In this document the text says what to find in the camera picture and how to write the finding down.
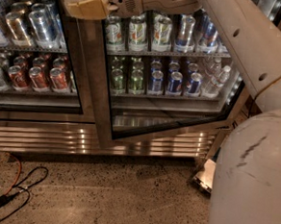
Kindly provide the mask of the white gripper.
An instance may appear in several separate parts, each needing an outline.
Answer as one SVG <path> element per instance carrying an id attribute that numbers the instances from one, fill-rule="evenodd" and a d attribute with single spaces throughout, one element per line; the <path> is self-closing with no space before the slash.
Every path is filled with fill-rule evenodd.
<path id="1" fill-rule="evenodd" d="M 141 14 L 142 0 L 64 0 L 68 14 L 77 19 L 104 20 L 113 11 L 122 18 Z"/>

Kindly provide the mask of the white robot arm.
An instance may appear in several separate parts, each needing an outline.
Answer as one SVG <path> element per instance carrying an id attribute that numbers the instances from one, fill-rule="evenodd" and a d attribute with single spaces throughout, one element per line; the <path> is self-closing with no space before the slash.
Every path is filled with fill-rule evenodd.
<path id="1" fill-rule="evenodd" d="M 250 116 L 219 151 L 209 224 L 281 224 L 281 30 L 251 0 L 136 0 L 136 13 L 194 12 L 215 22 L 252 98 Z M 64 0 L 77 19 L 100 20 L 119 0 Z"/>

